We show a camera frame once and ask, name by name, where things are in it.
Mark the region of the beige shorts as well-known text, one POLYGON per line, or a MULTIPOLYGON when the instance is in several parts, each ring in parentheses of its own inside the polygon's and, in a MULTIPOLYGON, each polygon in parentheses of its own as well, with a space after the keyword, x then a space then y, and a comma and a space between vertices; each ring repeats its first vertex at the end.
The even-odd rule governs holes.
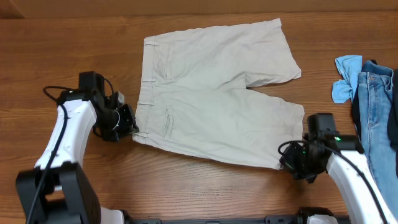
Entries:
POLYGON ((303 134, 303 106, 256 91, 301 77, 279 19, 144 39, 135 142, 228 164, 278 169, 303 134))

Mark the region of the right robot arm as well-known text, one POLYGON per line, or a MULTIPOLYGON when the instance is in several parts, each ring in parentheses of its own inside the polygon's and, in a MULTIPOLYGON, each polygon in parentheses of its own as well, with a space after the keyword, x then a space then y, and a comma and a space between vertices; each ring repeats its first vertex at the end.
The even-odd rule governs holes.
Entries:
POLYGON ((302 140, 278 147, 283 170, 309 183, 327 173, 343 197, 350 223, 397 223, 371 176, 359 139, 340 134, 331 113, 313 114, 307 123, 302 140))

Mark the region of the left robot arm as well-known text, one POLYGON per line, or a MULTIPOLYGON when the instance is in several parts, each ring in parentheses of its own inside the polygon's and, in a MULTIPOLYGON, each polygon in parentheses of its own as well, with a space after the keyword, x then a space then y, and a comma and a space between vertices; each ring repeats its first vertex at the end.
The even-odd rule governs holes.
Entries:
POLYGON ((49 143, 32 170, 21 171, 16 189, 27 223, 132 223, 124 210, 100 205, 83 158, 91 133, 118 142, 139 132, 132 108, 123 95, 106 95, 109 80, 94 71, 79 74, 78 88, 61 87, 57 120, 49 143))

